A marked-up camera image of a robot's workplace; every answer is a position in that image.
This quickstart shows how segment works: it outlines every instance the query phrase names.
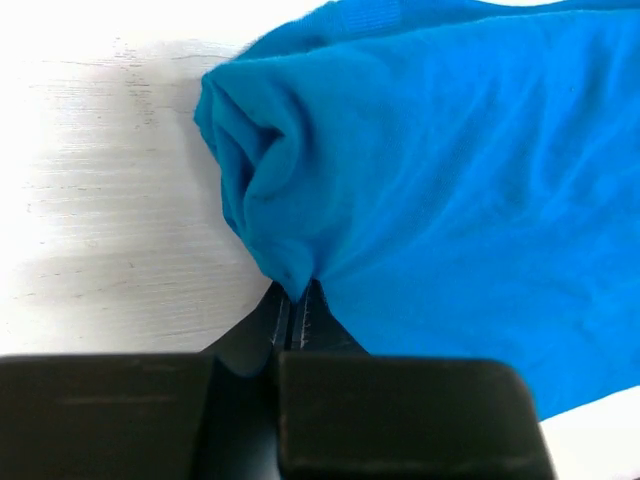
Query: folded cloth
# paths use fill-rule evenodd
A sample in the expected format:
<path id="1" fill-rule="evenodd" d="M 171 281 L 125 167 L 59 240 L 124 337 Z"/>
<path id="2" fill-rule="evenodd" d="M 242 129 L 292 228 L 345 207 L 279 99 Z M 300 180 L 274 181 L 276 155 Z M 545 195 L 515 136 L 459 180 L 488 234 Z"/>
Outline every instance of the folded cloth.
<path id="1" fill-rule="evenodd" d="M 343 0 L 202 79 L 224 215 L 374 354 L 640 384 L 640 0 Z"/>

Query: white wooden surface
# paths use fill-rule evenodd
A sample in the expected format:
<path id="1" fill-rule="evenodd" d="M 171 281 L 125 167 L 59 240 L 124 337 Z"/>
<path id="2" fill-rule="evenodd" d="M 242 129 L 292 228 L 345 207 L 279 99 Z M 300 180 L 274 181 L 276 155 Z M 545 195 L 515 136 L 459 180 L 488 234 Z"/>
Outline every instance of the white wooden surface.
<path id="1" fill-rule="evenodd" d="M 199 78 L 320 3 L 3 7 L 0 355 L 195 350 L 254 307 L 268 282 L 221 218 Z M 640 388 L 543 429 L 561 479 L 640 476 Z"/>

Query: blue towel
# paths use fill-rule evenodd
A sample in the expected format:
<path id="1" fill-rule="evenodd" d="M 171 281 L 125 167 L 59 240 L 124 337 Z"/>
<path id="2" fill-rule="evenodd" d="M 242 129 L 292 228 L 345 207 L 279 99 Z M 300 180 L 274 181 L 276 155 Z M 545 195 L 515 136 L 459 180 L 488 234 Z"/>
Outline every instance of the blue towel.
<path id="1" fill-rule="evenodd" d="M 202 79 L 224 215 L 370 352 L 640 383 L 640 0 L 343 0 Z"/>

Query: blue fabric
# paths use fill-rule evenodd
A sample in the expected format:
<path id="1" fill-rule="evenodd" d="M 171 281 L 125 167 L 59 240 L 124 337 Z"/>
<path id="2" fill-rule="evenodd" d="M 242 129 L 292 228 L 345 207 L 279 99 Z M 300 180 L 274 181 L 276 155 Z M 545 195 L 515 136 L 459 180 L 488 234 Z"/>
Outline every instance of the blue fabric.
<path id="1" fill-rule="evenodd" d="M 224 215 L 375 354 L 640 383 L 640 0 L 343 0 L 202 80 Z"/>

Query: white table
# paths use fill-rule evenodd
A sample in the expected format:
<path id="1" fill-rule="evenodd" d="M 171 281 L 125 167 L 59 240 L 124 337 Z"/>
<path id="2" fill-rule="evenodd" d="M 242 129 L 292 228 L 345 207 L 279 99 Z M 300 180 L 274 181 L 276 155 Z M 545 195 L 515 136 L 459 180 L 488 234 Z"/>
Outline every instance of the white table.
<path id="1" fill-rule="evenodd" d="M 0 355 L 197 350 L 255 306 L 192 111 L 206 70 L 319 3 L 5 7 Z M 543 428 L 563 479 L 640 476 L 640 388 Z"/>

